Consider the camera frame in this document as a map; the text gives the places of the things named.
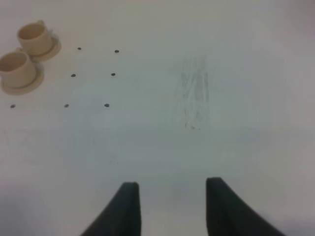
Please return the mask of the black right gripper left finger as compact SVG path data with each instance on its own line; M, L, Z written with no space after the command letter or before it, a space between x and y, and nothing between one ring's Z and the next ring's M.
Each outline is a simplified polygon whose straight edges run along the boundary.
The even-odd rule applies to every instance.
M141 225L139 184L125 182L82 235L140 236Z

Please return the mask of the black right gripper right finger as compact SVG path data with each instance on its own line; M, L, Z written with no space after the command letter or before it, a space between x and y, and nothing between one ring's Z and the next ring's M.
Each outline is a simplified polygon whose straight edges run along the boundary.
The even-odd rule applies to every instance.
M220 177L206 180L206 226L210 236L282 236Z

